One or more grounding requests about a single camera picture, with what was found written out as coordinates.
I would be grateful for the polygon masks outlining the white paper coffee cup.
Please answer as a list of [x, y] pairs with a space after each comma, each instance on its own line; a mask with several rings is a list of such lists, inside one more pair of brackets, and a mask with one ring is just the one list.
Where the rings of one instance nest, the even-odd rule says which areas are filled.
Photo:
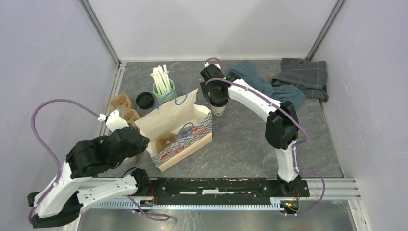
[[211, 111], [212, 111], [212, 113], [213, 113], [215, 116], [221, 116], [221, 115], [223, 115], [223, 114], [224, 114], [224, 111], [225, 111], [225, 108], [226, 108], [226, 105], [224, 105], [224, 106], [214, 106], [214, 105], [211, 105]]

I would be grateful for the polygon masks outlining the paper takeout bag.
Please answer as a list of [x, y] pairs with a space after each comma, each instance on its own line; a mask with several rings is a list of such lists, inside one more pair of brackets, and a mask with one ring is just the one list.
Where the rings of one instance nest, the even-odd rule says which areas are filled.
[[[212, 112], [196, 104], [198, 90], [168, 101], [136, 121], [141, 135], [150, 139], [147, 152], [160, 171], [166, 171], [213, 140]], [[193, 125], [182, 138], [158, 152], [156, 140], [166, 133], [179, 133]]]

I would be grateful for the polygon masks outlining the black plastic cup lid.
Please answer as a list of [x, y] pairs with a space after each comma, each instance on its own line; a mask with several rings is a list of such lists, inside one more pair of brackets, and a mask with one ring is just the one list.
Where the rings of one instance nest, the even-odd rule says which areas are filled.
[[228, 99], [215, 101], [212, 98], [210, 98], [209, 100], [212, 107], [224, 107], [228, 103]]

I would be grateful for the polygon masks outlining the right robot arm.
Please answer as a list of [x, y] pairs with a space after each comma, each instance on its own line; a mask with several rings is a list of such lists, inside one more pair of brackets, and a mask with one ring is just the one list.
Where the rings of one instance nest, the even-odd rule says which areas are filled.
[[278, 161], [278, 191], [283, 196], [295, 193], [301, 176], [295, 151], [300, 125], [294, 105], [264, 95], [236, 73], [223, 74], [219, 65], [205, 62], [200, 74], [203, 97], [214, 115], [222, 115], [228, 101], [235, 100], [265, 121], [265, 139], [275, 149]]

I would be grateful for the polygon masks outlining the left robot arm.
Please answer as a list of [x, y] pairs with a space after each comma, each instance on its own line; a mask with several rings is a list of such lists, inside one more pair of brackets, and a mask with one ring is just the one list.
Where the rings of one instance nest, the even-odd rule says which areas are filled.
[[98, 187], [82, 189], [82, 186], [119, 166], [126, 158], [143, 153], [149, 142], [149, 138], [130, 127], [117, 129], [109, 136], [79, 141], [66, 155], [61, 173], [47, 189], [28, 195], [32, 227], [62, 227], [102, 202], [135, 193], [146, 196], [152, 183], [147, 172], [138, 168]]

